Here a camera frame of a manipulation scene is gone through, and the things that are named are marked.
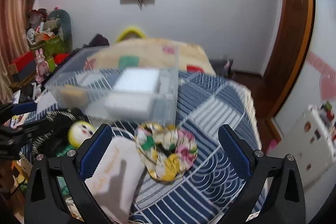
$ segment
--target red box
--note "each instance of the red box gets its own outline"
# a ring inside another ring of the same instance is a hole
[[[19,73],[30,61],[34,59],[32,52],[26,52],[15,59],[7,68],[11,75]]]

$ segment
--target silver bolt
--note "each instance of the silver bolt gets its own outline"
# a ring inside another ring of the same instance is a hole
[[[72,157],[74,154],[76,154],[76,151],[75,150],[69,150],[68,152],[67,152],[67,155],[69,156],[69,157]]]
[[[264,155],[264,152],[261,150],[255,150],[254,153],[257,157],[262,157]]]
[[[288,155],[287,155],[287,158],[288,158],[290,161],[293,161],[293,160],[295,159],[294,156],[291,155],[291,154],[288,154]]]
[[[41,159],[43,159],[43,157],[44,157],[43,154],[38,154],[38,155],[36,156],[36,159],[37,159],[37,160],[41,160]]]

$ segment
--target white wall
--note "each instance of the white wall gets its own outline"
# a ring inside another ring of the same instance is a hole
[[[309,50],[320,56],[336,69],[336,0],[316,0],[315,24]],[[296,119],[309,104],[319,105],[320,73],[305,63],[299,78],[285,104],[275,117],[275,122],[283,135],[294,125]],[[336,165],[306,194],[306,221],[309,222],[320,210],[336,183]]]
[[[278,29],[279,0],[155,0],[140,11],[132,0],[39,0],[40,8],[65,9],[71,17],[73,45],[99,32],[113,42],[128,25],[148,37],[192,42],[209,58],[227,54],[234,68],[260,73]]]

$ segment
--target clear storage bin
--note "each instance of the clear storage bin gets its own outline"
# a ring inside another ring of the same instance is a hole
[[[91,118],[174,124],[178,64],[177,46],[92,47],[77,53],[45,86],[60,107],[78,107]]]

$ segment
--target doll face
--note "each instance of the doll face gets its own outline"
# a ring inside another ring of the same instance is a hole
[[[81,144],[94,134],[95,129],[92,125],[85,121],[75,122],[69,130],[68,140],[69,143],[76,149],[78,149]]]

